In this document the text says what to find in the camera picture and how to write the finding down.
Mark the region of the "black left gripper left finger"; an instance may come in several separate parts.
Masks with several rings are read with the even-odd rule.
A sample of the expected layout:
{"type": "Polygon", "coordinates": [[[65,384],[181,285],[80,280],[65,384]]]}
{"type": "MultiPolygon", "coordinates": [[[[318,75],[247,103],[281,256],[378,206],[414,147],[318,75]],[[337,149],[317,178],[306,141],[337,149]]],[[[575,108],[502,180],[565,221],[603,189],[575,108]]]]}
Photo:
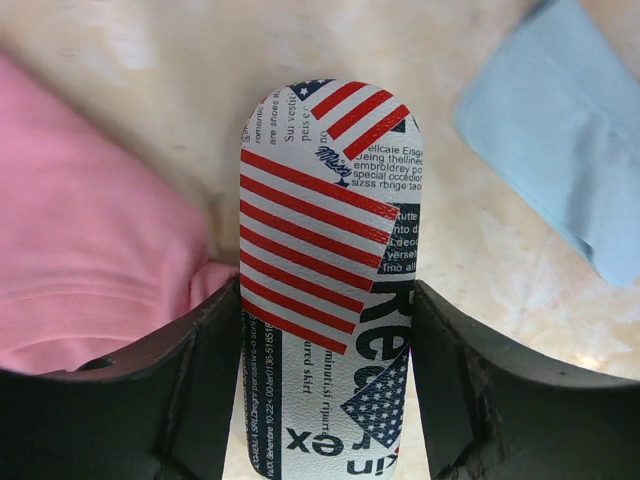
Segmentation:
{"type": "Polygon", "coordinates": [[[228,281],[185,316],[73,372],[1,374],[5,479],[218,479],[240,356],[228,281]]]}

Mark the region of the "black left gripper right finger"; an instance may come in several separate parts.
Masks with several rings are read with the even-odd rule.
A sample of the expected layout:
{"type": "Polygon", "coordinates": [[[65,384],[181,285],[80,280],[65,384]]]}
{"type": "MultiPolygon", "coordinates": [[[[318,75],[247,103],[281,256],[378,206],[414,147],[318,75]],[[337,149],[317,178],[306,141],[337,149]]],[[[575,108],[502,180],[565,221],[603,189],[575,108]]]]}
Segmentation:
{"type": "Polygon", "coordinates": [[[638,478],[638,381],[532,350],[422,281],[412,330],[432,478],[638,478]]]}

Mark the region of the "light blue lens cloth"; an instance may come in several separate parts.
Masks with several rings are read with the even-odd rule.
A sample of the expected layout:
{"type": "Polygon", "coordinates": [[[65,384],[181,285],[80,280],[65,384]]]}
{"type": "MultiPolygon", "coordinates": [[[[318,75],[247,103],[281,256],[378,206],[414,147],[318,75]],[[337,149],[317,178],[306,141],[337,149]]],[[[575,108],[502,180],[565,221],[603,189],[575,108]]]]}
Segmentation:
{"type": "Polygon", "coordinates": [[[639,86],[577,1],[542,1],[461,97],[473,152],[607,283],[639,276],[639,86]]]}

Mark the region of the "flag print glasses case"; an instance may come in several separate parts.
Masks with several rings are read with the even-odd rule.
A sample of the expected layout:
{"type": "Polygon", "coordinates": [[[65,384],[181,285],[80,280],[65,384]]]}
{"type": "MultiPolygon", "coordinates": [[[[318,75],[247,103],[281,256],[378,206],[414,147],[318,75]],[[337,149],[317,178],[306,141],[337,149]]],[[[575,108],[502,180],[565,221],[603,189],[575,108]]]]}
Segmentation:
{"type": "Polygon", "coordinates": [[[359,81],[281,88],[240,155],[248,454],[266,479],[388,479],[399,456],[423,141],[359,81]]]}

